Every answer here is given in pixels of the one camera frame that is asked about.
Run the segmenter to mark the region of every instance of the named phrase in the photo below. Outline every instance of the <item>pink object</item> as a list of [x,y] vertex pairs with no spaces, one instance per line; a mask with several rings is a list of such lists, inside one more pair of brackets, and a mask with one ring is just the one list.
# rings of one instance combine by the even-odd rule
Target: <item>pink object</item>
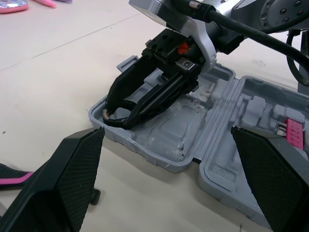
[[288,118],[286,121],[286,140],[294,147],[304,150],[303,126]]
[[26,0],[0,0],[0,14],[24,11],[28,9]]
[[54,3],[53,1],[51,0],[35,0],[45,6],[49,6],[49,7],[52,7],[52,8],[57,8],[57,4]]
[[29,172],[20,178],[0,179],[0,185],[15,185],[26,181],[34,172]]

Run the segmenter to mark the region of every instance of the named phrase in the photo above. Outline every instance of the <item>metal bracket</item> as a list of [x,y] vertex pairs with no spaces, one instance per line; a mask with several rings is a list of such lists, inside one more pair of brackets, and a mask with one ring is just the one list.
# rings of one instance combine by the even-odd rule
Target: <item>metal bracket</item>
[[205,22],[189,18],[184,25],[181,34],[189,37],[192,36],[195,43],[201,50],[206,62],[203,65],[202,72],[211,70],[217,62],[217,52],[213,43],[207,34]]

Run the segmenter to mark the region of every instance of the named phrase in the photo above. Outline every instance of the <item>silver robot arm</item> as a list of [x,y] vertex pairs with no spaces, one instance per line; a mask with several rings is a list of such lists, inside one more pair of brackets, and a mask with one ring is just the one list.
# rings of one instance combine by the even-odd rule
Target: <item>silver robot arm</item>
[[[290,29],[309,29],[309,17],[297,23],[309,11],[309,0],[204,0],[218,12],[258,30],[272,30],[278,26],[292,25]],[[216,49],[211,40],[220,28],[185,16],[175,9],[171,0],[130,0],[129,4],[157,23],[192,36],[200,47],[207,72],[216,63]]]

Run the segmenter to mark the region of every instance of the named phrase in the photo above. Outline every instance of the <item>screw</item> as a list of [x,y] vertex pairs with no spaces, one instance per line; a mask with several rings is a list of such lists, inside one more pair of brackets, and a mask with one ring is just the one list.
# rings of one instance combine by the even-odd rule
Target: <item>screw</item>
[[281,14],[281,15],[285,14],[286,12],[287,12],[287,10],[286,10],[286,9],[282,9],[282,10],[280,10],[280,14]]
[[267,17],[267,14],[266,14],[266,13],[264,13],[264,14],[261,15],[261,18],[262,18],[262,19],[264,19],[264,18],[266,18],[266,17]]
[[297,2],[295,2],[294,7],[297,7],[297,6],[299,6],[300,4],[301,4],[301,1],[297,1]]
[[188,67],[190,64],[191,64],[191,63],[190,63],[189,61],[186,61],[186,62],[183,63],[183,65],[184,65],[185,67]]
[[301,16],[303,14],[304,11],[299,11],[297,12],[297,16]]

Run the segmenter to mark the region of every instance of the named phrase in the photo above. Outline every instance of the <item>orange component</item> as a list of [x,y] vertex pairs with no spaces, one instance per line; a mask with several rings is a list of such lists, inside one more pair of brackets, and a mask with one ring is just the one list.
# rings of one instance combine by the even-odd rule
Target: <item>orange component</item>
[[187,42],[184,42],[180,47],[178,47],[178,54],[187,53],[189,51],[189,45]]

